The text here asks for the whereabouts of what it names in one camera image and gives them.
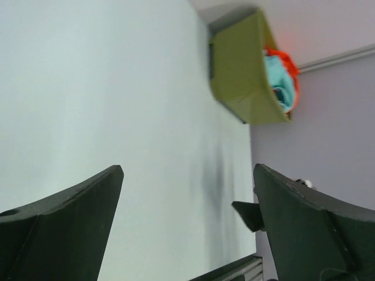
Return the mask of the teal t shirt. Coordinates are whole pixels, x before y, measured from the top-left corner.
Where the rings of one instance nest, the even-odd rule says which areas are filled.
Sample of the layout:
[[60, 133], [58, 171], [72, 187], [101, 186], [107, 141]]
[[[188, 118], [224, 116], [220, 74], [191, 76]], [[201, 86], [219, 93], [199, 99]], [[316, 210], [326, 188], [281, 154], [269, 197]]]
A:
[[264, 56], [264, 63], [268, 82], [283, 111], [287, 113], [295, 102], [294, 81], [278, 56]]

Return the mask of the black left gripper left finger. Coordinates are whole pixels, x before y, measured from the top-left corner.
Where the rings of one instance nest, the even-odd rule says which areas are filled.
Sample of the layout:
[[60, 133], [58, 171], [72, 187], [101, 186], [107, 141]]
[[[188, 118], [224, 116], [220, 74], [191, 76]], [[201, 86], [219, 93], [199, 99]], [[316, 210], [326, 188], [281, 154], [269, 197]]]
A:
[[124, 172], [113, 165], [1, 213], [1, 280], [97, 280]]

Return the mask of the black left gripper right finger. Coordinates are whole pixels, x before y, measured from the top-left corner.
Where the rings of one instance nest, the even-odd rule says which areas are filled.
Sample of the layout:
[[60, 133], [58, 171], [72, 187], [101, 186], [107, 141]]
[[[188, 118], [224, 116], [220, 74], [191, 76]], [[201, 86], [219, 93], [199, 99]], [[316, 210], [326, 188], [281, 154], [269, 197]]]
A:
[[264, 164], [253, 176], [279, 280], [374, 280], [373, 210]]

